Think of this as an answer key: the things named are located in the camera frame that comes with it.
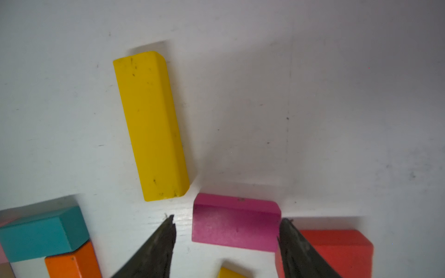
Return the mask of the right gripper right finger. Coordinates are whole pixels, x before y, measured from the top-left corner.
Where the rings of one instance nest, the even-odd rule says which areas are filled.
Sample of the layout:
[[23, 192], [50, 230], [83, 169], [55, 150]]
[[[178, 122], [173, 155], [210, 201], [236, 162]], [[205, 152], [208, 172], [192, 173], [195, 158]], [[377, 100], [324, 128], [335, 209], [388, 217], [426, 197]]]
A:
[[280, 222], [278, 243], [286, 278], [341, 277], [287, 218]]

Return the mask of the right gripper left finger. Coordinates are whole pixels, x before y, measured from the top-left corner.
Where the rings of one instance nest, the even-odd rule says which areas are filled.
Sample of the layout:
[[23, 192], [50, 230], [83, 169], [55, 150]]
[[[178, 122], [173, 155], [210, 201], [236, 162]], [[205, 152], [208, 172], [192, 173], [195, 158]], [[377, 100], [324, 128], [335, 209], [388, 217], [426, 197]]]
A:
[[168, 216], [113, 278], [169, 278], [177, 235], [173, 219]]

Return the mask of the red block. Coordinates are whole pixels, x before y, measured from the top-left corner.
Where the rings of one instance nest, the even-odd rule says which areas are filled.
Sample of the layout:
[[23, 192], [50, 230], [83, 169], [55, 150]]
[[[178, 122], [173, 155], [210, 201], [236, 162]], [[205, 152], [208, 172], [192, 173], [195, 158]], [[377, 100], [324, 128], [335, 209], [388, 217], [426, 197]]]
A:
[[[341, 278], [372, 277], [374, 246], [357, 230], [300, 231], [322, 258]], [[285, 278], [278, 249], [275, 264], [280, 278]]]

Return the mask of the orange block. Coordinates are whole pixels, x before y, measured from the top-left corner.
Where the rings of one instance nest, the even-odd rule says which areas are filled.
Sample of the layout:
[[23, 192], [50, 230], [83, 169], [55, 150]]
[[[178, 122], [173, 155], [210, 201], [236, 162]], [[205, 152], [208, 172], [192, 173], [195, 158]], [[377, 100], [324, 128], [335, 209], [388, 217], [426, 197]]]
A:
[[50, 278], [101, 278], [102, 274], [92, 242], [77, 250], [45, 258]]

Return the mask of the yellow block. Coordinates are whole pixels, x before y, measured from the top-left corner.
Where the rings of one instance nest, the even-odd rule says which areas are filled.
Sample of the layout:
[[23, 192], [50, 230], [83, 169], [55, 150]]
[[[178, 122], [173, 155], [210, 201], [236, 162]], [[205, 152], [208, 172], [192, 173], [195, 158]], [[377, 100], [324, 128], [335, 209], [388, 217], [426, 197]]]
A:
[[166, 60], [151, 51], [113, 66], [144, 200], [185, 195], [190, 180]]
[[246, 277], [228, 268], [221, 267], [217, 278], [246, 278]]

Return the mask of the magenta block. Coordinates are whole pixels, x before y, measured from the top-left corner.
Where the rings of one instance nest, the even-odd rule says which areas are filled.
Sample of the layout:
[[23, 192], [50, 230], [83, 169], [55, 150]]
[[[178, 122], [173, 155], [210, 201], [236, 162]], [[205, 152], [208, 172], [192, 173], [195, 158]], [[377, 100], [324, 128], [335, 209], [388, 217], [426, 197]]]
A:
[[192, 241], [274, 253], [281, 210], [268, 200], [199, 193], [192, 213]]

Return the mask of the short teal block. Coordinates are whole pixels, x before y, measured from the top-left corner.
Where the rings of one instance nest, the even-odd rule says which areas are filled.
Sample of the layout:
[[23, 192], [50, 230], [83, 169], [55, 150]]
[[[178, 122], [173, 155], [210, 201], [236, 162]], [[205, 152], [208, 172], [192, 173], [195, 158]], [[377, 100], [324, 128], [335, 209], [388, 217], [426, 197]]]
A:
[[89, 239], [78, 206], [24, 217], [1, 227], [1, 246], [9, 262], [70, 253]]

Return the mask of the natural wood block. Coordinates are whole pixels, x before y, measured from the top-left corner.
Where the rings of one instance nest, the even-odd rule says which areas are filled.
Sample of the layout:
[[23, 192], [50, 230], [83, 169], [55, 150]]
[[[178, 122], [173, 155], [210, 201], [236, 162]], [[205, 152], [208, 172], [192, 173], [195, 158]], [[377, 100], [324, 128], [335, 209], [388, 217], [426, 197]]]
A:
[[0, 278], [15, 278], [15, 274], [10, 263], [0, 264]]

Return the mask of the pink block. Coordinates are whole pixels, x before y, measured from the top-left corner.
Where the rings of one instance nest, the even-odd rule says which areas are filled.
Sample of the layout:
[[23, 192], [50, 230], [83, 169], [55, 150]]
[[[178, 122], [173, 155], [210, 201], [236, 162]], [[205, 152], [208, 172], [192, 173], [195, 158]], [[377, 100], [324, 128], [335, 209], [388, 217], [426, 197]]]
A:
[[0, 264], [7, 264], [9, 262], [2, 245], [0, 244]]

